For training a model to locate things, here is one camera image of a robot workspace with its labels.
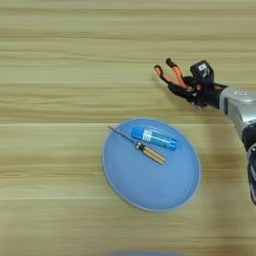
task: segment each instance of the wood grain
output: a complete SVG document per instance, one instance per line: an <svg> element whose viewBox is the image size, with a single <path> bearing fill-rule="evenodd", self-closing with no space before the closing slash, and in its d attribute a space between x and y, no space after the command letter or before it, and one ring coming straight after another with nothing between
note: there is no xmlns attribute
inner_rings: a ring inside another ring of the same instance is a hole
<svg viewBox="0 0 256 256"><path fill-rule="evenodd" d="M0 2L0 255L255 255L246 155L231 122L171 95L153 73L172 57L189 74L254 90L253 0ZM149 117L198 151L202 185L178 211L123 202L102 170L107 125Z"/></svg>

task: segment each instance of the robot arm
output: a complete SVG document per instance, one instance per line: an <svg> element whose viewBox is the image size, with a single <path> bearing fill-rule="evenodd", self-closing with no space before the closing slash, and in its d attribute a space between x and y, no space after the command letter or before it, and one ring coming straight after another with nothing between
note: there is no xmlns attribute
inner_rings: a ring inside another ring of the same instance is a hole
<svg viewBox="0 0 256 256"><path fill-rule="evenodd" d="M214 71L205 60L191 66L192 76L186 77L171 59L166 64L174 71L179 84L165 75L159 65L154 69L172 93L197 107L217 108L233 121L247 151L250 194L256 205L256 94L215 83Z"/></svg>

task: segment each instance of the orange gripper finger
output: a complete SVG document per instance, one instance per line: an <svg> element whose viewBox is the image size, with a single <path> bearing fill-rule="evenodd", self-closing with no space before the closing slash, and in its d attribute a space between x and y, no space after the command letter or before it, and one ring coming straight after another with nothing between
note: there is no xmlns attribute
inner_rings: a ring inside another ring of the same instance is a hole
<svg viewBox="0 0 256 256"><path fill-rule="evenodd" d="M162 80L164 80L165 82L172 82L173 83L173 79L171 78L171 76L164 74L162 68L159 65L156 65L154 67L154 70L155 70L156 74L160 78L162 78Z"/></svg>
<svg viewBox="0 0 256 256"><path fill-rule="evenodd" d="M189 86L187 84L184 83L183 78L182 78L182 73L181 70L178 66L174 66L172 67L173 72L175 73L177 80L179 81L179 84L182 88L184 89L188 89Z"/></svg>

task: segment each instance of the blue plate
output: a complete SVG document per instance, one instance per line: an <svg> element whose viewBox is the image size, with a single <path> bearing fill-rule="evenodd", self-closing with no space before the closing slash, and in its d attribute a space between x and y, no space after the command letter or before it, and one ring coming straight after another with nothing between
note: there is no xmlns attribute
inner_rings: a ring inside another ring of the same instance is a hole
<svg viewBox="0 0 256 256"><path fill-rule="evenodd" d="M145 142L166 157L166 163L160 165L111 132L103 152L104 171L110 185L124 200L144 210L165 212L184 205L201 180L200 161L191 143L177 129L157 120L133 119L116 128L130 137L135 126L175 137L177 149L170 151Z"/></svg>

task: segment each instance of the small brown object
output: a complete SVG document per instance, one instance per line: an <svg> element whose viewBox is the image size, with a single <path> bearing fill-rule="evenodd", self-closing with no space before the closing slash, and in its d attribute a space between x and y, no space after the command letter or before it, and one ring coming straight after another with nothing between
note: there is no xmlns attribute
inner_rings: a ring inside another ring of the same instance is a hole
<svg viewBox="0 0 256 256"><path fill-rule="evenodd" d="M136 143L135 147L143 152L144 155L150 157L159 164L165 163L165 157L154 151L153 149L146 147L141 142Z"/></svg>
<svg viewBox="0 0 256 256"><path fill-rule="evenodd" d="M135 145L135 148L140 150L144 155L148 156L149 158L151 158L152 160L156 161L157 163L163 165L165 163L165 157L163 157L162 155L160 155L159 153L157 153L156 151L154 151L153 149L145 146L144 144L142 144L141 142L135 142L133 139L129 138L128 136L126 136L125 134L117 131L116 129L114 129L111 126L108 126L113 132L121 135L123 138L127 139L128 141L130 141L131 143L133 143Z"/></svg>

